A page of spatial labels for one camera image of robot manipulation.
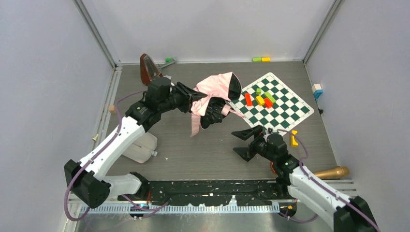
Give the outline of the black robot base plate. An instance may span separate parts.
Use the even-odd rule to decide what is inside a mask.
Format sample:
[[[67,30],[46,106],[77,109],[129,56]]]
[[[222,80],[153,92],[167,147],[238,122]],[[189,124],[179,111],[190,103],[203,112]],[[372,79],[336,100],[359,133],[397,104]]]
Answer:
[[[127,196],[133,201],[171,206],[226,206],[234,199],[239,206],[269,205],[295,210],[297,200],[274,180],[163,180],[147,181],[142,190]]]

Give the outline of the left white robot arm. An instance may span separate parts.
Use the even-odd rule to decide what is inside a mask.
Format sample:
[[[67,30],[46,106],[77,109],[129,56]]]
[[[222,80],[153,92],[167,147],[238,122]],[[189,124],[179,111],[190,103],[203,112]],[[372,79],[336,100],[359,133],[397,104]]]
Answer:
[[[64,166],[67,181],[65,199],[73,193],[88,207],[96,208],[108,198],[136,194],[141,176],[107,176],[107,172],[125,150],[160,121],[163,113],[179,109],[188,112],[192,104],[207,95],[167,77],[154,79],[120,118],[118,126],[92,152],[80,161],[69,160]]]

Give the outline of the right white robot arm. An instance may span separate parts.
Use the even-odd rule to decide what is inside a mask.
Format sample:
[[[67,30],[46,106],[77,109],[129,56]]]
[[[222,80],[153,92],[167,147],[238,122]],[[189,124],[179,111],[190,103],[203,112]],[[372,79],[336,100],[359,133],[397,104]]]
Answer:
[[[282,129],[265,130],[258,125],[232,135],[245,141],[253,140],[246,147],[233,150],[245,161],[256,154],[272,163],[276,182],[321,217],[334,232],[379,232],[375,218],[367,202],[360,196],[351,197],[318,178],[294,157],[280,135]]]

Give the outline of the pink and black folding umbrella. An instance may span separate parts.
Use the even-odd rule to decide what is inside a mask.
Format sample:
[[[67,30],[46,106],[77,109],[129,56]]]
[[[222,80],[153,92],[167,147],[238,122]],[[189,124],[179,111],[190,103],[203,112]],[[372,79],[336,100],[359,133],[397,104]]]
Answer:
[[[229,113],[245,117],[227,104],[238,100],[242,92],[240,80],[233,72],[211,75],[199,82],[194,90],[206,96],[191,104],[191,137],[200,129],[204,130],[209,125],[221,123]]]

